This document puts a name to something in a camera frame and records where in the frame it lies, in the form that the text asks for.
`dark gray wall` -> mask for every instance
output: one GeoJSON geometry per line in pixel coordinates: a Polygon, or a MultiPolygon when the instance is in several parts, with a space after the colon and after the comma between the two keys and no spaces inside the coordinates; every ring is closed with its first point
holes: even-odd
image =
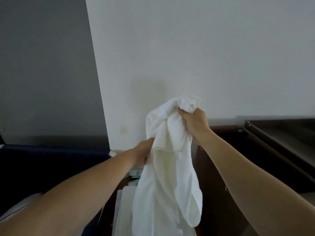
{"type": "Polygon", "coordinates": [[[6,143],[108,145],[85,0],[0,1],[6,143]]]}

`person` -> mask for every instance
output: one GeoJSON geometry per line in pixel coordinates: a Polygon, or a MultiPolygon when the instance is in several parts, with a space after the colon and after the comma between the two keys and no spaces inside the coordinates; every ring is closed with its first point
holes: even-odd
{"type": "MultiPolygon", "coordinates": [[[[259,235],[315,235],[314,206],[211,131],[201,109],[178,112],[259,235]]],[[[131,167],[145,163],[153,141],[140,142],[60,183],[0,224],[0,235],[74,235],[104,206],[131,167]]]]}

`navy blue fabric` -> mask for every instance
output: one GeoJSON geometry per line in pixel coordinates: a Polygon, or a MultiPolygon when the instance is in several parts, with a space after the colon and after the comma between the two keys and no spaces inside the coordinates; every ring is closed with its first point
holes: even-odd
{"type": "Polygon", "coordinates": [[[22,199],[35,193],[44,194],[62,181],[111,158],[108,154],[109,149],[4,145],[0,149],[0,215],[22,199]]]}

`bare arm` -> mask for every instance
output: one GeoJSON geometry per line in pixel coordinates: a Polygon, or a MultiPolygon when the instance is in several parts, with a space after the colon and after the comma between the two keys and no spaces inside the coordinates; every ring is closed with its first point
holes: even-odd
{"type": "Polygon", "coordinates": [[[74,235],[104,206],[133,166],[144,164],[153,138],[60,183],[0,224],[0,235],[74,235]]]}
{"type": "Polygon", "coordinates": [[[259,235],[315,235],[315,207],[211,131],[202,110],[179,114],[259,235]]]}

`wall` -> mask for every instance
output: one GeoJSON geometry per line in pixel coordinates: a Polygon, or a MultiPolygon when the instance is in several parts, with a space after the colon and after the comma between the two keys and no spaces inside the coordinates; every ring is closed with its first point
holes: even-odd
{"type": "Polygon", "coordinates": [[[85,0],[0,1],[6,143],[108,145],[85,0]]]}
{"type": "Polygon", "coordinates": [[[211,125],[315,115],[315,0],[86,0],[109,143],[201,97],[211,125]]]}

